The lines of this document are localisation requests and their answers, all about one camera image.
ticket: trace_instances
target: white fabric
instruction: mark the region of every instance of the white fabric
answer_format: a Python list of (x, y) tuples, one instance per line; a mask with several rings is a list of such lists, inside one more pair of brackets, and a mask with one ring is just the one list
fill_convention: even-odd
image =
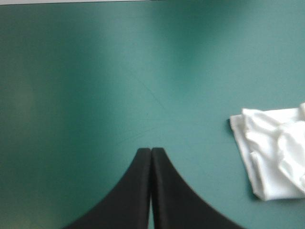
[(262, 200), (305, 197), (305, 103), (299, 108), (243, 109), (231, 128), (253, 192)]

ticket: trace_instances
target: green table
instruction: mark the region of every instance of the green table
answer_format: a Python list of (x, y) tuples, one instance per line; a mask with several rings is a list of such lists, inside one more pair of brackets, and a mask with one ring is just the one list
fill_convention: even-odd
[(0, 22), (0, 228), (68, 224), (145, 146), (240, 225), (304, 228), (304, 200), (252, 195), (227, 122), (304, 101), (304, 1), (11, 5)]

